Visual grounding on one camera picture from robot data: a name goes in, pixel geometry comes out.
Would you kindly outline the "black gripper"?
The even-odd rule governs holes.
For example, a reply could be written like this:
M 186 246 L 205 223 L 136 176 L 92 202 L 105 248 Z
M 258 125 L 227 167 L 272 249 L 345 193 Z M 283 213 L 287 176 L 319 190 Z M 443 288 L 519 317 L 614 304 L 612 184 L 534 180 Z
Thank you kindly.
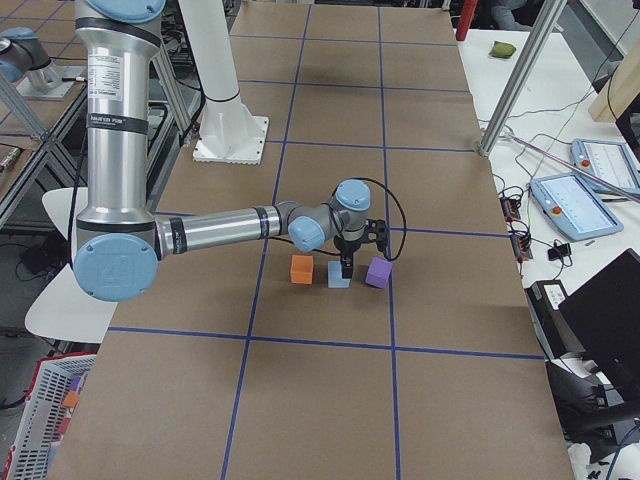
M 344 240 L 343 238 L 335 238 L 334 246 L 340 255 L 341 277 L 351 279 L 354 271 L 354 255 L 360 249 L 362 242 L 360 240 Z

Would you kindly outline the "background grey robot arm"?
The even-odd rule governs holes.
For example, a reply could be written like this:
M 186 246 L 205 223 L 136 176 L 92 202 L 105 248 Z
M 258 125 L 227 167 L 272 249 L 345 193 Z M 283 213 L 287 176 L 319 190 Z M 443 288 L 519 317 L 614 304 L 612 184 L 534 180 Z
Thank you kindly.
M 1 32 L 1 74 L 26 98 L 59 100 L 71 88 L 37 35 L 27 27 Z

